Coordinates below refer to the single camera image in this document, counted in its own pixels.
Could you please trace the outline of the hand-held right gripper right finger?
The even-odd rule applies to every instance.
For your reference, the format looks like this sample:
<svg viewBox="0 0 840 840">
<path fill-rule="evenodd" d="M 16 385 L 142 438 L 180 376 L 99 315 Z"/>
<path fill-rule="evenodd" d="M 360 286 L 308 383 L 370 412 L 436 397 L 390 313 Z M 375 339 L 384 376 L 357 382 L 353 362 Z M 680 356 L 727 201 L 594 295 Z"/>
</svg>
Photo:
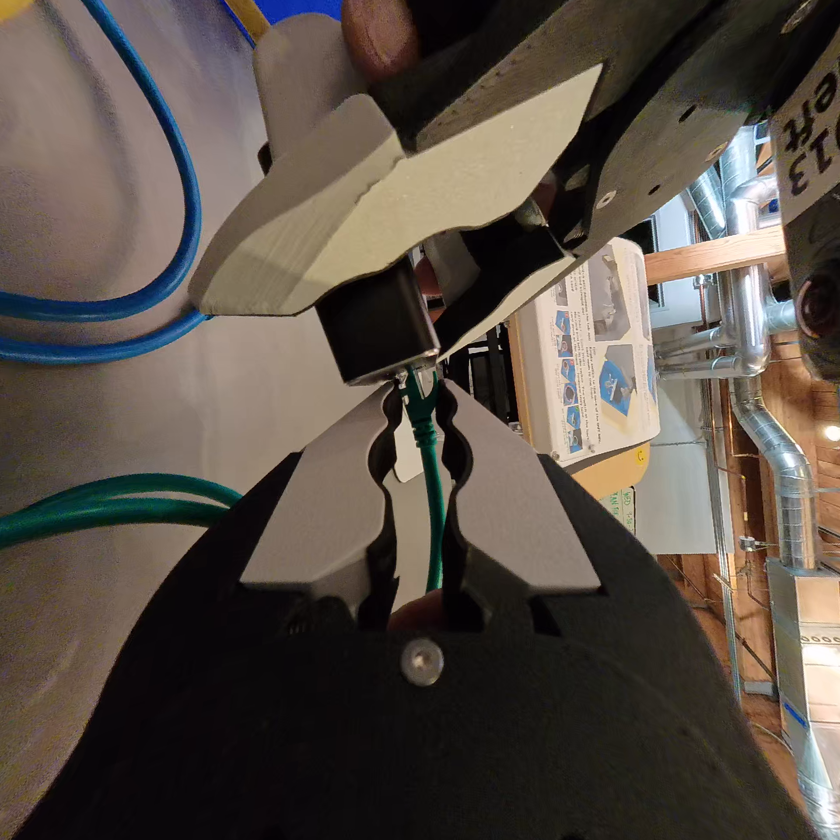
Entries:
<svg viewBox="0 0 840 840">
<path fill-rule="evenodd" d="M 538 597 L 592 595 L 602 583 L 534 449 L 463 388 L 438 388 L 451 487 L 442 541 L 452 624 L 528 613 Z"/>
</svg>

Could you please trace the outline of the silver ventilation duct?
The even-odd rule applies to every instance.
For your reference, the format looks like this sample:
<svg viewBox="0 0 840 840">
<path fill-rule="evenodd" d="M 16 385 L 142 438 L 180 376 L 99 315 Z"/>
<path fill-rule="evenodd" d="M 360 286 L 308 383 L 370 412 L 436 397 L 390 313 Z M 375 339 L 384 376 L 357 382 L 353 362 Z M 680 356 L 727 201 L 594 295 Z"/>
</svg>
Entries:
<svg viewBox="0 0 840 840">
<path fill-rule="evenodd" d="M 817 485 L 804 450 L 771 413 L 760 376 L 770 339 L 797 330 L 809 369 L 838 382 L 838 209 L 817 216 L 838 187 L 838 122 L 829 114 L 770 121 L 774 175 L 754 174 L 741 130 L 721 174 L 751 174 L 729 184 L 726 241 L 755 233 L 783 236 L 791 299 L 770 300 L 768 256 L 720 266 L 721 321 L 716 329 L 657 351 L 668 361 L 690 351 L 729 355 L 694 366 L 663 364 L 663 377 L 729 379 L 731 409 L 769 465 L 778 538 L 767 561 L 770 613 L 782 722 L 800 790 L 821 838 L 838 838 L 838 570 L 817 547 Z"/>
</svg>

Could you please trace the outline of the printed instruction sheet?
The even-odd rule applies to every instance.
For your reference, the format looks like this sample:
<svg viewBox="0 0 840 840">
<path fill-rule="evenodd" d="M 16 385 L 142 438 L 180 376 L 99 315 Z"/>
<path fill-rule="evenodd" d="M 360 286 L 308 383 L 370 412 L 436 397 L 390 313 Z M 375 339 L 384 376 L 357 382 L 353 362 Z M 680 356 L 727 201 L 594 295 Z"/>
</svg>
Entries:
<svg viewBox="0 0 840 840">
<path fill-rule="evenodd" d="M 614 238 L 516 314 L 532 446 L 569 468 L 660 431 L 644 253 Z"/>
</svg>

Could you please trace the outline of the black network switch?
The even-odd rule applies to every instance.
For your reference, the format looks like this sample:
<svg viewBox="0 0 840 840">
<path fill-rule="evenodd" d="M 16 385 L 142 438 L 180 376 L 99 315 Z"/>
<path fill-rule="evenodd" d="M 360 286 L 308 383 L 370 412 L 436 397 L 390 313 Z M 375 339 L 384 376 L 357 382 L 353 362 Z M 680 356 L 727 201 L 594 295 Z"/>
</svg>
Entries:
<svg viewBox="0 0 840 840">
<path fill-rule="evenodd" d="M 372 385 L 437 361 L 440 342 L 407 257 L 332 289 L 314 309 L 346 385 Z"/>
</svg>

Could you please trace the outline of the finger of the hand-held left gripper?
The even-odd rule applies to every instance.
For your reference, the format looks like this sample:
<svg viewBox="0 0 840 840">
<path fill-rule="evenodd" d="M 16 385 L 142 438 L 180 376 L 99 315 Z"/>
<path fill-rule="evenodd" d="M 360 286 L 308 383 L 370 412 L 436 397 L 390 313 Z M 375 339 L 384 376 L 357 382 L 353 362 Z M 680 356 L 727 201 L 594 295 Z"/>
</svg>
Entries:
<svg viewBox="0 0 840 840">
<path fill-rule="evenodd" d="M 576 135 L 603 69 L 541 67 L 547 35 L 539 27 L 409 150 L 362 91 L 337 20 L 270 27 L 253 64 L 271 166 L 194 269 L 196 309 L 293 316 L 436 234 L 515 211 Z"/>
<path fill-rule="evenodd" d="M 489 318 L 506 319 L 502 304 L 541 270 L 556 277 L 567 258 L 548 225 L 516 217 L 436 234 L 423 252 L 445 305 L 434 324 L 441 359 L 485 333 Z"/>
</svg>

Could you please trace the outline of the wooden ceiling beam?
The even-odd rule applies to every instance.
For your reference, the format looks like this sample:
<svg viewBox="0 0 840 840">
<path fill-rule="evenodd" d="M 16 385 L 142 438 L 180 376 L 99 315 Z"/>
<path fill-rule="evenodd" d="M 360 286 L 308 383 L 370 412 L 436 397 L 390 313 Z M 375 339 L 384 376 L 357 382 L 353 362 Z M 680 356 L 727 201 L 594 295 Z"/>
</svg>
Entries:
<svg viewBox="0 0 840 840">
<path fill-rule="evenodd" d="M 786 254 L 781 225 L 646 255 L 647 285 L 766 264 Z"/>
</svg>

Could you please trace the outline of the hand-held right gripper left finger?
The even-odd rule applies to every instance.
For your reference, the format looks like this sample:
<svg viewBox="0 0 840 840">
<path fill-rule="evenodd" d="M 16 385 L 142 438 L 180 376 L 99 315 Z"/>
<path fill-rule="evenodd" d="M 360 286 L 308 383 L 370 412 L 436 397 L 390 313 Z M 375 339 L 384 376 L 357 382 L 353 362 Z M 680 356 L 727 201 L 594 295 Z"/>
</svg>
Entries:
<svg viewBox="0 0 840 840">
<path fill-rule="evenodd" d="M 387 621 L 396 598 L 396 526 L 384 479 L 403 420 L 381 387 L 301 453 L 241 581 L 255 589 L 339 598 L 360 621 Z"/>
</svg>

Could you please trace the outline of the person's right hand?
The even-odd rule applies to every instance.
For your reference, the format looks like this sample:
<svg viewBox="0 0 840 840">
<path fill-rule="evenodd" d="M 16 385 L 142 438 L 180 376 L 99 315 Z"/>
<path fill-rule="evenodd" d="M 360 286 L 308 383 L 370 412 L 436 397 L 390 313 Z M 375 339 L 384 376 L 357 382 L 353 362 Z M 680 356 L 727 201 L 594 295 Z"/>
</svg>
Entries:
<svg viewBox="0 0 840 840">
<path fill-rule="evenodd" d="M 397 609 L 388 620 L 387 631 L 436 632 L 447 630 L 448 625 L 443 591 L 435 589 Z"/>
</svg>

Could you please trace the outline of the person's left hand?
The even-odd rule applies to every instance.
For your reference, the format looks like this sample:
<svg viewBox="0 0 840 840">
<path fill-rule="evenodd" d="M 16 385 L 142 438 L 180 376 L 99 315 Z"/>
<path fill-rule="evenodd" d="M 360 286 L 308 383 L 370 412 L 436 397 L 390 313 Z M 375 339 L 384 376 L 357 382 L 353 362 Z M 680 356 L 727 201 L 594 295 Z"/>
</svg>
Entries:
<svg viewBox="0 0 840 840">
<path fill-rule="evenodd" d="M 341 27 L 354 67 L 370 84 L 409 70 L 421 59 L 405 1 L 343 1 Z"/>
</svg>

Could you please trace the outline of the whiteboard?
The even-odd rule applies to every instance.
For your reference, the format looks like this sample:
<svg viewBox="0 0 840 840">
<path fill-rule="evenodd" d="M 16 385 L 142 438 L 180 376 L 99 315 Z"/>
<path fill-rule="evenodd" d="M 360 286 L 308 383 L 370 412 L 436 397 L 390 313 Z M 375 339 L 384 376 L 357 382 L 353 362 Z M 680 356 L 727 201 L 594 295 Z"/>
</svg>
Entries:
<svg viewBox="0 0 840 840">
<path fill-rule="evenodd" d="M 636 534 L 636 491 L 634 486 L 628 486 L 614 491 L 600 499 L 604 509 L 608 510 L 624 528 Z"/>
</svg>

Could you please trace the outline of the instruction sheet on stand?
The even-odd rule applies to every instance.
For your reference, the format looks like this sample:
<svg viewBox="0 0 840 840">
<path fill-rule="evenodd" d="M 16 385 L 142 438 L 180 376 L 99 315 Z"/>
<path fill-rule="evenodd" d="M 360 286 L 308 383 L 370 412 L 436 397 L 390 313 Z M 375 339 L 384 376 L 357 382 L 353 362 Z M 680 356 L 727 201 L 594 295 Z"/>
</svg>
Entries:
<svg viewBox="0 0 840 840">
<path fill-rule="evenodd" d="M 523 363 L 524 346 L 520 317 L 517 313 L 512 314 L 509 318 L 507 332 L 513 389 L 517 400 L 522 436 L 529 445 L 537 448 L 532 439 L 531 404 Z M 590 495 L 600 500 L 610 496 L 613 492 L 635 486 L 645 476 L 649 466 L 651 448 L 651 443 L 647 441 L 634 447 L 615 450 L 611 454 L 588 458 L 586 461 L 580 461 L 575 465 L 565 467 L 565 470 Z"/>
</svg>

